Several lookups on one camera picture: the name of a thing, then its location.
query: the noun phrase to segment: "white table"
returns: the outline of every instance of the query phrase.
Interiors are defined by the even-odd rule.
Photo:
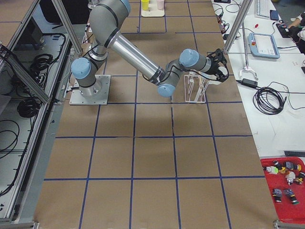
[[[218,4],[224,9],[222,19],[232,26],[237,13],[228,12],[225,9],[228,4]],[[244,26],[255,33],[272,34],[274,32],[272,28],[274,21],[255,17],[254,4],[255,1],[253,1],[244,20]],[[270,8],[275,9],[271,1]],[[230,11],[236,11],[237,9],[236,5],[228,8]],[[278,47],[295,46],[290,38],[282,38],[275,25],[274,29],[273,35]],[[229,51],[229,59],[237,80],[239,79],[239,71],[245,66],[242,30],[239,30],[239,32],[241,38],[234,41]],[[258,86],[268,86],[272,81],[276,81],[287,85],[291,92],[305,92],[305,74],[301,69],[305,56],[300,53],[298,48],[279,50],[279,52],[281,57],[278,60],[257,58],[248,54],[249,66],[257,72],[259,78]],[[243,78],[254,79],[251,73],[244,72]],[[278,84],[272,84],[271,87],[278,91],[284,91],[284,88]],[[286,102],[284,110],[280,114],[265,115],[259,112],[252,102],[256,92],[255,89],[240,84],[238,89],[260,157],[284,156],[284,150],[305,150],[305,109],[295,111]],[[290,99],[294,107],[305,106],[305,94],[292,94]]]
[[[244,66],[244,54],[229,54],[235,78]],[[283,83],[291,92],[305,92],[305,74],[301,70],[305,56],[300,53],[287,53],[278,60],[269,60],[248,55],[251,67],[257,72],[258,86],[267,86],[272,81]],[[244,78],[253,80],[246,73]],[[284,88],[272,84],[272,88],[284,91]],[[277,115],[265,115],[253,105],[252,98],[256,90],[238,85],[249,124],[254,136],[259,156],[284,155],[284,150],[305,150],[305,109],[293,110],[288,103]],[[290,95],[294,107],[305,106],[305,94]]]

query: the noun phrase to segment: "yellow cup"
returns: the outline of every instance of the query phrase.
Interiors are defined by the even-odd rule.
[[[142,10],[148,10],[149,0],[141,0],[141,3],[142,3]]]

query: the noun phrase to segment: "keyboard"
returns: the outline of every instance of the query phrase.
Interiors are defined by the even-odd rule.
[[[270,19],[270,0],[255,0],[255,17]]]

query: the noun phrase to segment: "power adapter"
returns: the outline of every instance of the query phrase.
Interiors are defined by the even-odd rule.
[[[214,0],[214,2],[218,2],[218,3],[231,3],[231,0]]]
[[[228,39],[229,33],[223,35],[223,39],[226,41]]]
[[[243,80],[236,80],[236,82],[238,82],[241,85],[244,85],[246,87],[257,88],[257,81],[243,79]]]

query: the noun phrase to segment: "small parts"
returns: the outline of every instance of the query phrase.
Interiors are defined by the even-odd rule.
[[[267,171],[270,174],[278,174],[278,168],[274,167],[274,166],[264,167],[264,170]]]
[[[286,180],[287,180],[287,183],[289,185],[292,185],[292,183],[294,182],[295,180],[295,173],[292,172],[292,171],[288,171],[286,176],[285,176]]]
[[[281,200],[282,191],[280,189],[277,189],[277,188],[273,189],[272,196],[274,197],[274,201],[276,203],[281,203],[282,202],[282,200]]]
[[[275,167],[277,167],[277,169],[278,169],[278,171],[279,171],[280,173],[282,173],[282,174],[285,173],[286,168],[285,168],[284,166],[282,166],[278,161],[276,161],[276,160],[273,161],[273,164],[274,164]]]
[[[273,164],[275,167],[277,167],[278,171],[282,174],[284,174],[287,170],[301,171],[301,169],[302,169],[301,165],[296,165],[290,161],[284,162],[283,165],[281,165],[278,161],[273,161]]]
[[[290,198],[290,201],[291,201],[292,204],[299,204],[300,203],[299,201],[297,201],[294,192],[290,188],[285,189],[284,194]]]
[[[300,174],[296,177],[295,182],[298,185],[301,185],[303,183],[303,181],[304,181],[304,178],[305,178],[305,173],[300,172]]]
[[[290,161],[286,161],[284,162],[284,167],[286,167],[286,170],[297,170],[297,171],[301,171],[302,167],[301,165],[296,165]]]

